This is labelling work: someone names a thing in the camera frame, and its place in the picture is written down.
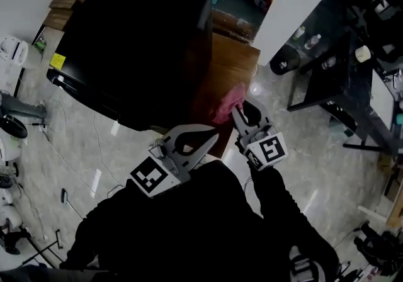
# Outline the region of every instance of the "pink cloth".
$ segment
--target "pink cloth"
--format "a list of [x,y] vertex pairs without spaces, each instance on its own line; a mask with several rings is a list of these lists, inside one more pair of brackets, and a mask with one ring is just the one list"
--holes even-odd
[[242,109],[243,102],[246,96],[246,89],[244,83],[239,83],[231,89],[221,100],[221,105],[215,112],[213,122],[216,124],[223,124],[230,119],[231,111],[238,106]]

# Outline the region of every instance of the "yellow sticker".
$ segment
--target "yellow sticker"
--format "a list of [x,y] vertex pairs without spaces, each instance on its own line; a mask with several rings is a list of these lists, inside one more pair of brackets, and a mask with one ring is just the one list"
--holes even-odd
[[52,60],[50,61],[50,66],[55,67],[58,70],[61,70],[65,61],[65,57],[59,54],[54,54]]

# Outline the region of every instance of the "tiled floor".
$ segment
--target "tiled floor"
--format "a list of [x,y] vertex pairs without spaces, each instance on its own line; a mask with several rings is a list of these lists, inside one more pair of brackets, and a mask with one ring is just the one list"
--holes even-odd
[[[24,191],[20,194],[14,187],[13,193],[17,209],[40,245],[46,244],[42,235],[51,242],[55,239],[54,231],[61,229],[65,248],[54,251],[65,258],[80,218],[60,202],[62,188],[68,191],[76,210],[85,215],[118,183],[125,183],[135,156],[158,135],[120,127],[113,136],[112,120],[94,113],[49,83],[45,77],[47,66],[60,37],[58,31],[45,31],[48,46],[42,65],[23,76],[19,98],[31,104],[44,100],[52,130],[48,131],[48,142],[37,127],[27,126],[29,136],[23,146],[18,178]],[[320,108],[294,113],[286,110],[292,77],[293,73],[276,76],[268,67],[259,68],[254,78],[261,91],[257,98],[268,107],[277,130],[285,136],[290,155],[277,169],[287,188],[313,226],[330,244],[336,245],[364,219],[356,206],[369,207],[378,202],[384,177],[376,169],[377,154],[342,148],[343,136],[328,129],[329,116]],[[301,97],[302,89],[298,87],[297,98]],[[235,137],[236,133],[223,160],[244,183],[249,169],[233,144]],[[91,196],[97,170],[102,172],[101,179],[96,194]],[[253,184],[249,184],[246,194],[258,212]],[[279,225],[275,218],[271,220],[273,225]],[[110,224],[113,218],[106,217],[105,225]],[[336,250],[341,260],[353,259],[355,266],[365,265],[352,239],[349,235]]]

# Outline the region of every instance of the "black sleeve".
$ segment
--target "black sleeve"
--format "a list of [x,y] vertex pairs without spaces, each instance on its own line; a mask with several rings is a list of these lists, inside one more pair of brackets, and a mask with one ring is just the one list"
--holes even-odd
[[288,251],[298,246],[301,254],[317,261],[326,281],[334,281],[339,269],[336,251],[311,226],[291,194],[285,189],[281,174],[273,167],[257,172],[251,167],[254,190],[259,198],[261,214],[271,232],[284,240]]
[[102,236],[111,229],[113,212],[125,204],[130,192],[121,189],[111,198],[101,201],[79,224],[74,244],[67,252],[67,260],[60,264],[61,269],[85,269],[98,254]]

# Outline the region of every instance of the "black refrigerator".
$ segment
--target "black refrigerator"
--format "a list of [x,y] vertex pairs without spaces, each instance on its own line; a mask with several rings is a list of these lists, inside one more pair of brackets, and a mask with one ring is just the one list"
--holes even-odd
[[186,123],[212,56],[211,0],[85,0],[47,78],[135,130]]

